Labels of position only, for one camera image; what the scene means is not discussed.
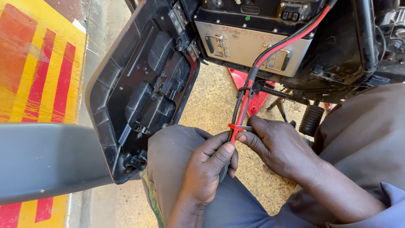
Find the open side panel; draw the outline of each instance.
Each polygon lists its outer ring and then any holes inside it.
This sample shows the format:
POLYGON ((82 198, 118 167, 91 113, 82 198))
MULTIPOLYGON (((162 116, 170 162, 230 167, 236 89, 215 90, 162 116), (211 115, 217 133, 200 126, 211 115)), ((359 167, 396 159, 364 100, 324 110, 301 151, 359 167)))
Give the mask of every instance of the open side panel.
POLYGON ((86 106, 116 184, 145 169, 148 139, 180 119, 199 69, 188 22, 180 1, 145 0, 89 82, 86 106))

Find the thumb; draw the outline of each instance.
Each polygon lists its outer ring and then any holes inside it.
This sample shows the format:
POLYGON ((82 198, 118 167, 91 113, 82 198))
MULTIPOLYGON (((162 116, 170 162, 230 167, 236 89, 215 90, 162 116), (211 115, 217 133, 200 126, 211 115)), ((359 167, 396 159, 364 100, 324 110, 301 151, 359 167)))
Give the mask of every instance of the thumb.
POLYGON ((221 169, 228 163, 235 151, 235 145, 227 142, 222 145, 207 161, 210 170, 213 170, 215 175, 218 175, 221 169))
POLYGON ((236 140, 251 148, 258 155, 263 155, 267 147, 256 134, 248 131, 241 131, 236 134, 236 140))

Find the wiring harness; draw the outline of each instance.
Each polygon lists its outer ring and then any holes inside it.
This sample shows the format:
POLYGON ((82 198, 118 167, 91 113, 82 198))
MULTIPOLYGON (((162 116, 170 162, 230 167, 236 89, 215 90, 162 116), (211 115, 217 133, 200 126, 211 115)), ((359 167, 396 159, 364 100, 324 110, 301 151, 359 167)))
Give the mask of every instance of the wiring harness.
POLYGON ((274 53, 277 51, 281 50, 283 47, 295 42, 296 40, 301 39, 304 37, 306 34, 308 34, 310 31, 315 29, 319 23, 323 20, 323 18, 326 16, 326 14, 329 12, 329 10, 333 7, 333 5, 336 3, 337 0, 332 0, 329 2, 329 4, 325 5, 322 10, 318 12, 317 15, 315 15, 311 20, 309 20, 302 28, 298 29, 296 32, 288 36, 287 38, 283 39, 282 41, 276 43, 272 47, 266 49, 263 51, 254 61, 253 66, 250 68, 245 85, 241 88, 239 88, 238 93, 237 93, 237 103, 235 105, 235 110, 233 113, 232 117, 232 124, 230 124, 230 134, 228 141, 229 142, 235 142, 236 141, 236 134, 239 132, 239 129, 236 129, 232 126, 235 125, 241 125, 243 122, 243 119, 246 114, 246 109, 247 105, 249 103, 249 99, 253 98, 254 91, 252 90, 252 85, 253 82, 256 78, 256 74, 259 70, 259 67, 266 61, 270 56, 272 56, 274 53))

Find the red stand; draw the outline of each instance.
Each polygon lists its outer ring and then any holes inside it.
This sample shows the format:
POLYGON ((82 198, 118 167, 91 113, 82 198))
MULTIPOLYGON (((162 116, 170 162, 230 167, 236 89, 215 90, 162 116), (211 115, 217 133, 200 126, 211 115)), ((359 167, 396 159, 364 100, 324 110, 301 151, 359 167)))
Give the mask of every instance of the red stand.
MULTIPOLYGON (((247 78, 247 73, 240 72, 231 68, 228 68, 230 74, 232 75, 232 78, 236 84, 236 87, 238 89, 242 86, 245 85, 246 78, 247 78)), ((275 85, 275 82, 267 81, 268 83, 275 85)), ((249 117, 255 116, 257 112, 260 110, 260 108, 263 106, 264 102, 266 101, 267 97, 269 94, 265 92, 259 92, 258 94, 255 94, 253 99, 249 100, 249 103, 247 105, 247 115, 249 117)))

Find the person's right hand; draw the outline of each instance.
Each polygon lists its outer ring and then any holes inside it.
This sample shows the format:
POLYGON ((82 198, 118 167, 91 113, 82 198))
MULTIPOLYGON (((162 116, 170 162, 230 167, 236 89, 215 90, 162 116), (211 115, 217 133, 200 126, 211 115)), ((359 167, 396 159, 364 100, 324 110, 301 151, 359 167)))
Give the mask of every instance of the person's right hand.
POLYGON ((311 178, 306 174, 323 164, 292 125, 252 116, 247 121, 256 134, 239 132, 236 140, 256 152, 274 173, 293 181, 311 178))

